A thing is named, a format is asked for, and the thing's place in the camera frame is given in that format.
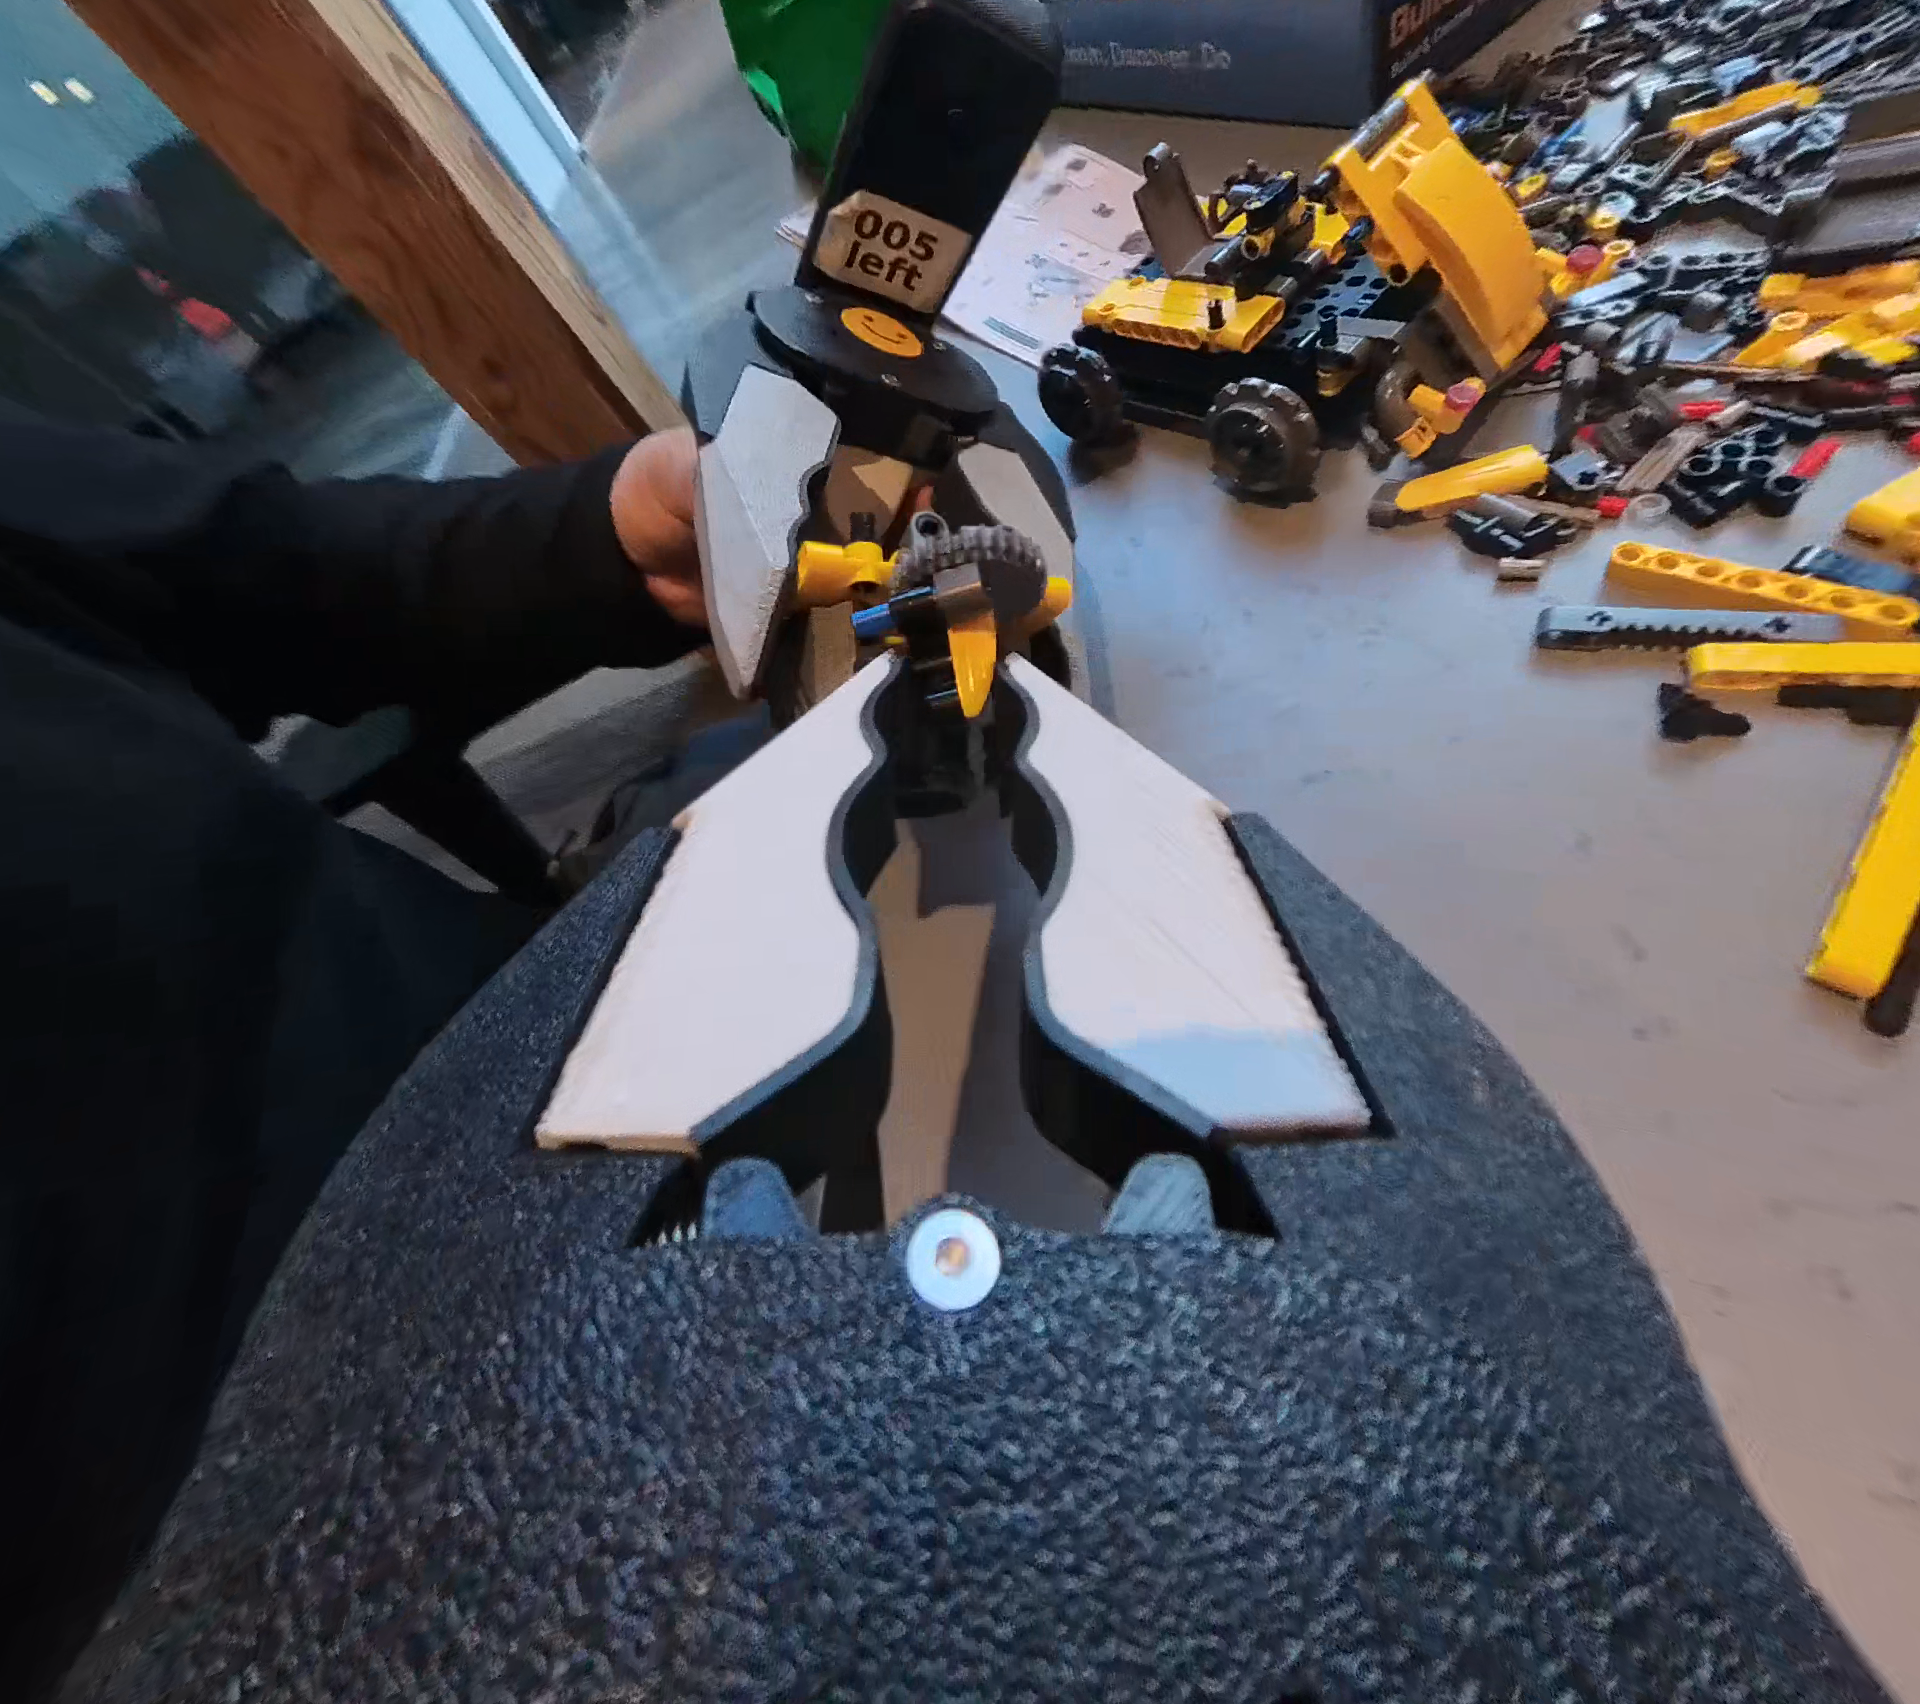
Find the wooden post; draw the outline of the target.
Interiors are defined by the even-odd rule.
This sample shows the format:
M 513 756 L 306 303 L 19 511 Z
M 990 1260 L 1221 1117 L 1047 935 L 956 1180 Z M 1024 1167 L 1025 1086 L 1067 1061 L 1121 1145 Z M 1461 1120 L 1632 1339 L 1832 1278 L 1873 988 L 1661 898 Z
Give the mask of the wooden post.
M 63 0 L 502 452 L 678 406 L 390 0 Z

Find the light grey desk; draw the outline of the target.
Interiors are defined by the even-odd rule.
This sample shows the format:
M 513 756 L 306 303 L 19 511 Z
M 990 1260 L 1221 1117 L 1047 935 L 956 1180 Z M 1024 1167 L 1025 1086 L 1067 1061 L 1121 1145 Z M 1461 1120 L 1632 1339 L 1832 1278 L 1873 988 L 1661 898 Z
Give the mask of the light grey desk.
M 783 276 L 800 199 L 716 0 L 635 4 L 586 155 L 691 317 Z M 1657 1274 L 1758 1500 L 1915 1701 L 1915 1023 L 1889 1040 L 1803 964 L 1897 749 L 1761 701 L 1731 742 L 1657 732 L 1649 655 L 1537 659 L 1536 603 L 1603 597 L 1603 540 L 1543 587 L 1447 530 L 1364 524 L 1333 454 L 1303 508 L 1239 506 L 1145 433 L 1076 482 L 1076 611 L 1114 722 L 1270 820 L 1486 1025 Z M 906 1063 L 884 1218 L 963 1192 L 1039 1227 L 1095 1186 L 1019 1110 L 1012 956 L 1031 891 L 992 824 L 924 826 L 875 886 Z

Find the pile of loose building pieces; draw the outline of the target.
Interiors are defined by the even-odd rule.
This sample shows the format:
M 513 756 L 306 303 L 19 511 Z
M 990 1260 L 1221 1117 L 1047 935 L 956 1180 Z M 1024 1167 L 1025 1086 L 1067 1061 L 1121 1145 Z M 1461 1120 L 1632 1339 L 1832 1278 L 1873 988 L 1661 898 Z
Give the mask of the pile of loose building pieces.
M 1918 0 L 1600 0 L 1545 55 L 1435 85 L 1543 243 L 1632 257 L 1572 295 L 1444 469 L 1545 482 L 1440 517 L 1507 584 L 1616 534 L 1596 606 L 1838 617 L 1848 642 L 1702 645 L 1677 678 L 1900 732 L 1803 974 L 1915 1020 Z

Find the person's left hand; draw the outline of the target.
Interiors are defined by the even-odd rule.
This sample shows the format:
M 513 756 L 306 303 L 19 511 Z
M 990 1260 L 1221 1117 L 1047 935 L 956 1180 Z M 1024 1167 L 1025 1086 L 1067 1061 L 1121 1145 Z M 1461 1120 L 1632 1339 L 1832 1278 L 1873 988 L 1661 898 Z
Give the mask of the person's left hand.
M 655 431 L 612 472 L 614 538 L 652 603 L 684 629 L 708 630 L 697 524 L 699 442 L 688 427 Z

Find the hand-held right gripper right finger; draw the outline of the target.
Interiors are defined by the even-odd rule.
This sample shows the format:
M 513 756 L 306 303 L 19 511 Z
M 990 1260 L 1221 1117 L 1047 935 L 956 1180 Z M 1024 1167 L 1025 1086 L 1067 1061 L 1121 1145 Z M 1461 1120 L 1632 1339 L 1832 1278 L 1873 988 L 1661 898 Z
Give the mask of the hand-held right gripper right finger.
M 1036 1034 L 1206 1143 L 1360 1137 L 1369 1104 L 1313 1007 L 1227 811 L 1024 659 L 1001 780 L 1038 905 Z

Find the instruction booklet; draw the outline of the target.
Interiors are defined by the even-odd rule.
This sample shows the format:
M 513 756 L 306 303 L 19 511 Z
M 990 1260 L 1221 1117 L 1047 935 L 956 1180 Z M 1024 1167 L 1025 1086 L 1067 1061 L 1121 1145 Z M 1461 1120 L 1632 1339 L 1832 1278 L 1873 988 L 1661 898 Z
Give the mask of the instruction booklet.
M 961 253 L 951 223 L 870 189 L 828 211 L 821 270 L 835 342 L 874 348 L 884 371 L 932 355 L 936 321 L 1038 368 L 1066 348 L 1085 307 L 1140 274 L 1136 173 L 1063 145 L 1030 155 L 983 235 Z

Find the person's black top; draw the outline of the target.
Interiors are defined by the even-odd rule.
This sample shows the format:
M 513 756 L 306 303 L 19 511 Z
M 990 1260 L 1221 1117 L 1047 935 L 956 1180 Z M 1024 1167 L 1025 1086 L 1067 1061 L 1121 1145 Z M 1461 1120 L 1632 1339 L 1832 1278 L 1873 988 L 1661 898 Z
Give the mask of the person's black top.
M 279 1253 L 542 917 L 292 789 L 106 619 L 3 587 L 3 1701 L 160 1524 Z

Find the yellow black toy vehicle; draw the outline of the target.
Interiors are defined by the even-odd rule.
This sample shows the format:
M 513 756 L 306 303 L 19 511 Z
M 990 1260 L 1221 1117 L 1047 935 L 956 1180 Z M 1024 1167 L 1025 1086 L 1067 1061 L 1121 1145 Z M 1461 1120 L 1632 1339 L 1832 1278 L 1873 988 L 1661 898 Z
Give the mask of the yellow black toy vehicle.
M 1140 173 L 1145 259 L 1045 350 L 1038 400 L 1085 458 L 1143 427 L 1188 435 L 1248 501 L 1312 498 L 1332 445 L 1444 469 L 1558 311 L 1634 253 L 1543 241 L 1428 72 L 1307 181 L 1250 162 L 1201 192 L 1166 143 Z

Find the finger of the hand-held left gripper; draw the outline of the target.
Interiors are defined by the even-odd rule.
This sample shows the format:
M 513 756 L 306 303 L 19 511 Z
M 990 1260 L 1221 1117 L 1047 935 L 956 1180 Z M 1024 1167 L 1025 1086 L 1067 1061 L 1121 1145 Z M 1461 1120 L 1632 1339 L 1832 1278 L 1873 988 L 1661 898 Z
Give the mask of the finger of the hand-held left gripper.
M 951 522 L 963 530 L 1003 527 L 1030 538 L 1045 559 L 1047 576 L 1077 588 L 1077 552 L 1071 512 L 1045 488 L 1038 469 L 1003 445 L 965 445 L 951 462 Z
M 693 533 L 708 636 L 736 702 L 762 694 L 797 612 L 800 546 L 839 440 L 839 419 L 813 393 L 786 372 L 746 367 L 697 445 Z

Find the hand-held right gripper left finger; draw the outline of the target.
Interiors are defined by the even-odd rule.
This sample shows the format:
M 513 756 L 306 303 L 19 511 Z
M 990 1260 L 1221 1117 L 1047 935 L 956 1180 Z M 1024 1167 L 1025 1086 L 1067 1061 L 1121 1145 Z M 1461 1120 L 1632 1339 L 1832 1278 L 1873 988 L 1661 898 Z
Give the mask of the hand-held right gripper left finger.
M 878 946 L 846 826 L 897 675 L 868 663 L 675 816 L 539 1112 L 542 1150 L 699 1157 L 851 1040 Z

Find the yellow curved panel piece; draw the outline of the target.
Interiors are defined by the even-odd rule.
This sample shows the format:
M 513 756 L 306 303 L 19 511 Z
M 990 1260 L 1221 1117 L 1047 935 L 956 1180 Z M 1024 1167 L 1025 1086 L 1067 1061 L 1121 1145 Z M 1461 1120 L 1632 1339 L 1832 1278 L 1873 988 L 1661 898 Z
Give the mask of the yellow curved panel piece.
M 1413 522 L 1432 522 L 1469 508 L 1482 497 L 1522 497 L 1537 493 L 1549 472 L 1548 458 L 1530 445 L 1398 478 L 1379 486 L 1365 505 L 1364 520 L 1385 533 Z

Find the grey gear block assembly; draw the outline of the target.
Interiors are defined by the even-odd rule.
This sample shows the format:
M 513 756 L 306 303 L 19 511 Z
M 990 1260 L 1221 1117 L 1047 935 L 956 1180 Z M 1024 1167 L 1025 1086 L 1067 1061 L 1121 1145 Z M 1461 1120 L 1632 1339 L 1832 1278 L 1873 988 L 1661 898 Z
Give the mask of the grey gear block assembly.
M 797 546 L 794 606 L 846 612 L 854 656 L 893 665 L 878 731 L 899 816 L 959 815 L 996 777 L 999 668 L 1066 614 L 1071 587 L 1014 527 L 919 512 L 891 551 L 872 517 L 854 528 Z

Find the person's left forearm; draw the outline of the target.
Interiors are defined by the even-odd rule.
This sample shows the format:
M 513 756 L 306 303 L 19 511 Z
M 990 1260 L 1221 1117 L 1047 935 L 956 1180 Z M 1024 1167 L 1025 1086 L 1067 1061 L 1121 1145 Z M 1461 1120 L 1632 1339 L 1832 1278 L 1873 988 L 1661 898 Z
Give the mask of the person's left forearm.
M 465 478 L 300 478 L 3 408 L 3 647 L 44 642 L 255 738 L 408 708 L 491 722 L 708 636 L 621 554 L 629 446 Z

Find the glass window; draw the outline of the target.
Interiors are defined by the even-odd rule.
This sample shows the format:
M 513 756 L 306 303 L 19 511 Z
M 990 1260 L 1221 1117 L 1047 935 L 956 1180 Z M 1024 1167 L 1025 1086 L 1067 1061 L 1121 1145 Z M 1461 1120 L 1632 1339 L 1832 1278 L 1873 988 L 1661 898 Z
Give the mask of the glass window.
M 512 467 L 63 0 L 1 0 L 1 396 L 306 481 Z

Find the grey toothed rack piece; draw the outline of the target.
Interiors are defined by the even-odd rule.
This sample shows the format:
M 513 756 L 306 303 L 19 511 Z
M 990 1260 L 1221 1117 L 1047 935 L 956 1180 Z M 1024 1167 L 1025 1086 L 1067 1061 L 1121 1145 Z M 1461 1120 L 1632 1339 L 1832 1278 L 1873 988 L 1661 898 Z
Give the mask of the grey toothed rack piece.
M 1829 612 L 1654 606 L 1548 606 L 1537 612 L 1532 634 L 1534 648 L 1549 655 L 1850 641 L 1845 623 Z

